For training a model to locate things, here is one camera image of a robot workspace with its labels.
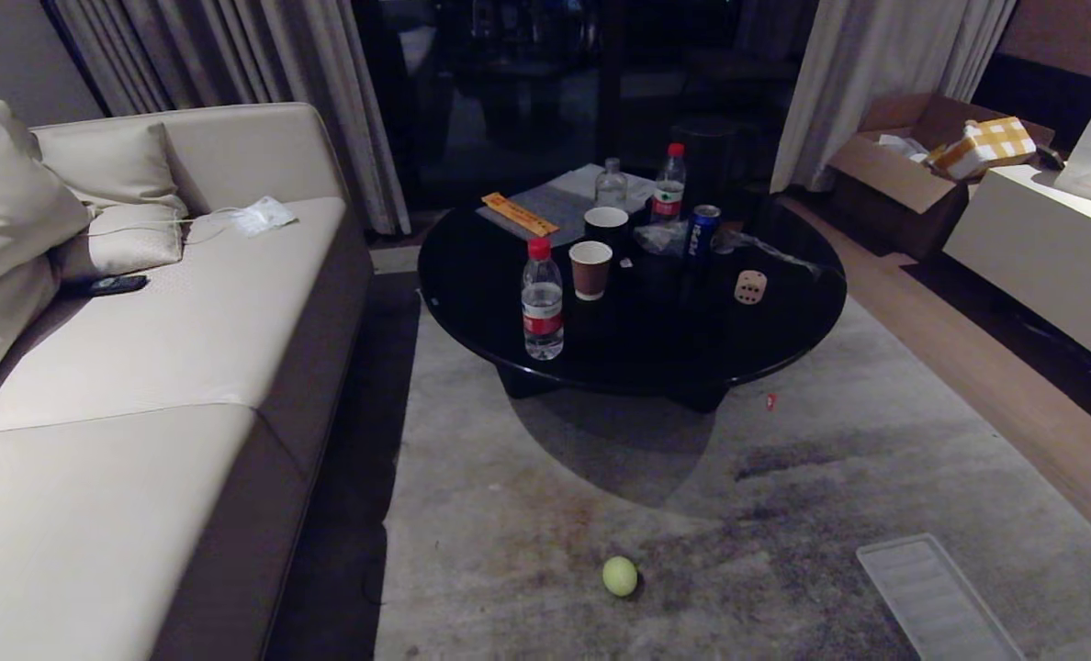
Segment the yellow checkered box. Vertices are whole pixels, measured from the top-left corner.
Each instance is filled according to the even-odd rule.
[[[1035,154],[1035,143],[1017,118],[967,122],[962,137],[954,145],[938,147],[928,155],[933,167],[954,179],[969,179],[992,165],[1018,163]]]

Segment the water bottle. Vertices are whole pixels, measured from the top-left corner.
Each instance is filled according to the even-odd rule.
[[[529,263],[520,277],[525,351],[537,360],[562,352],[562,273],[550,259],[549,239],[529,241]]]
[[[656,176],[656,193],[651,197],[651,221],[680,220],[681,200],[684,200],[684,145],[673,142],[668,146],[668,159]]]
[[[607,159],[607,167],[595,180],[595,205],[626,211],[626,176],[618,159]]]

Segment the sofa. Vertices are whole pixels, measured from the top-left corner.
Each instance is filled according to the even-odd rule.
[[[139,292],[58,299],[0,363],[0,660],[260,658],[373,267],[311,106],[163,122],[195,223]],[[211,221],[217,227],[217,221]]]

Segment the soda can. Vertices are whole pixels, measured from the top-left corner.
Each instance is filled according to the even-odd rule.
[[[684,242],[684,259],[692,266],[699,267],[709,259],[709,244],[714,231],[721,226],[721,209],[714,205],[697,205],[693,218],[688,220],[687,241]]]

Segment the white cabinet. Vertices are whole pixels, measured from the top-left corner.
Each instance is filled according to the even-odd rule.
[[[991,169],[945,252],[1091,351],[1091,200],[1054,171]]]

